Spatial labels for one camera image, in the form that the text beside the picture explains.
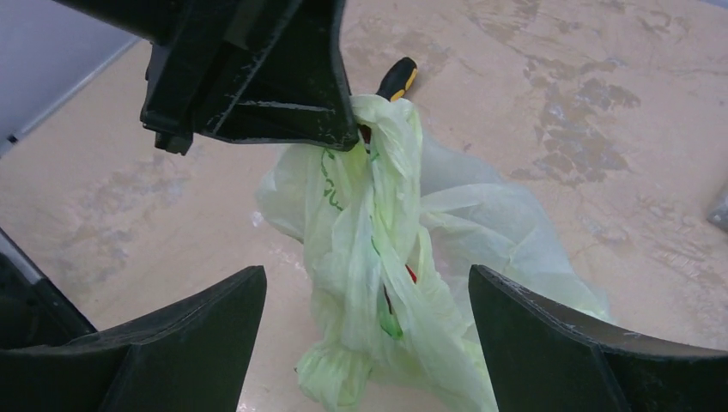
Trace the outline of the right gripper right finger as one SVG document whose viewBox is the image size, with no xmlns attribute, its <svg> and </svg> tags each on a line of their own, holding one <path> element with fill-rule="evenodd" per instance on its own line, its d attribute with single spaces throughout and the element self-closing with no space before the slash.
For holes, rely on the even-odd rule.
<svg viewBox="0 0 728 412">
<path fill-rule="evenodd" d="M 579 312 L 482 265 L 470 303 L 502 411 L 724 411 L 725 351 Z"/>
</svg>

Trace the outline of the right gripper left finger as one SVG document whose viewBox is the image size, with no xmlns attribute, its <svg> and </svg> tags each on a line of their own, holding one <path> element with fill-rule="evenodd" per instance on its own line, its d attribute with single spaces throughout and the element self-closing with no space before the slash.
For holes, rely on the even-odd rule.
<svg viewBox="0 0 728 412">
<path fill-rule="evenodd" d="M 234 411 L 266 296 L 251 266 L 60 346 L 1 353 L 4 411 Z"/>
</svg>

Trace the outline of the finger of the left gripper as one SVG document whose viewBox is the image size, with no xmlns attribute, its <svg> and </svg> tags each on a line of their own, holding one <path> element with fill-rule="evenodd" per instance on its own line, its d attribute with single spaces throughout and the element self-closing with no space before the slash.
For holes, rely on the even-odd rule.
<svg viewBox="0 0 728 412">
<path fill-rule="evenodd" d="M 195 135 L 232 144 L 358 140 L 339 49 L 342 0 L 66 0 L 150 42 L 140 119 L 184 155 Z"/>
</svg>

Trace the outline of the light green plastic bag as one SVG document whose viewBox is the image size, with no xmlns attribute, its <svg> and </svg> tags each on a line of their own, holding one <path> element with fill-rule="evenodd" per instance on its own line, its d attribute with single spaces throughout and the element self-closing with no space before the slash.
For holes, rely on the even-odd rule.
<svg viewBox="0 0 728 412">
<path fill-rule="evenodd" d="M 262 217 L 302 244 L 312 281 L 323 336 L 297 364 L 299 387 L 328 411 L 356 411 L 372 381 L 423 389 L 452 411 L 494 411 L 472 265 L 603 321 L 608 301 L 574 272 L 528 189 L 426 136 L 409 100 L 360 94 L 352 105 L 368 142 L 290 145 L 256 195 Z"/>
</svg>

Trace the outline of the red fake fruit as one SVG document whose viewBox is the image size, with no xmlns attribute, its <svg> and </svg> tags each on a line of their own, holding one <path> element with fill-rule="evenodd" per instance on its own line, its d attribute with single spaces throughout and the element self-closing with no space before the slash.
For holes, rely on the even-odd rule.
<svg viewBox="0 0 728 412">
<path fill-rule="evenodd" d="M 416 275 L 416 273 L 407 264 L 405 265 L 405 269 L 407 270 L 411 281 L 414 284 L 417 284 L 417 275 Z"/>
</svg>

